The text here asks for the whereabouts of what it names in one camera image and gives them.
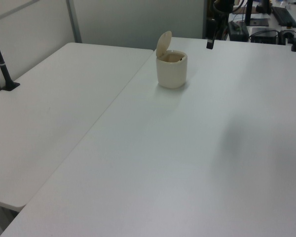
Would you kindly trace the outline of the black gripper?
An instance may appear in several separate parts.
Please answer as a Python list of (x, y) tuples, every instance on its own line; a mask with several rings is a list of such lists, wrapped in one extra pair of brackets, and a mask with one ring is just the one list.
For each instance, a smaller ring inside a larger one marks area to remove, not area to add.
[[(234, 0), (215, 0), (213, 3), (213, 10), (217, 13), (231, 13), (234, 7)], [(216, 21), (214, 19), (207, 19), (206, 21), (206, 38), (207, 49), (213, 49), (216, 38), (221, 39), (225, 28), (225, 16), (221, 14), (216, 15)]]

